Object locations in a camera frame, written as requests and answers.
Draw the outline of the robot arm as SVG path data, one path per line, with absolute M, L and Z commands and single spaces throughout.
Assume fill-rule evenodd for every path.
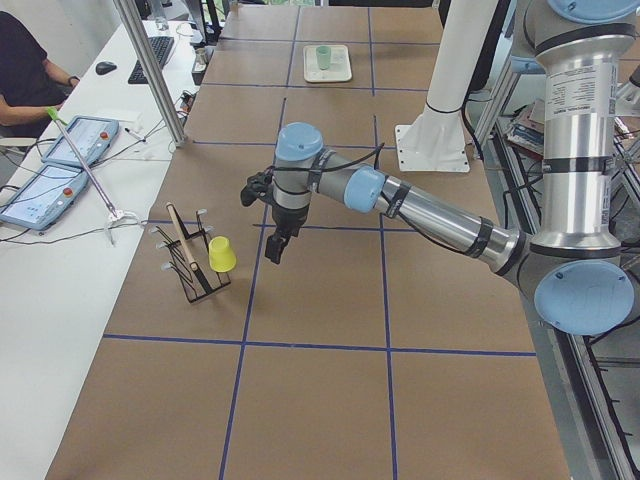
M 314 126 L 278 135 L 264 200 L 278 262 L 304 224 L 311 197 L 399 218 L 448 249 L 486 263 L 531 300 L 550 326 L 596 335 L 622 324 L 636 288 L 609 230 L 618 62 L 634 41 L 635 1 L 521 1 L 514 43 L 546 75 L 542 221 L 535 234 L 506 229 L 328 149 Z

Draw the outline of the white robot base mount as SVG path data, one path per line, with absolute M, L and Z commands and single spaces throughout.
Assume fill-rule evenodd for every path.
M 462 112 L 497 0 L 450 2 L 423 112 L 395 127 L 402 171 L 466 173 Z

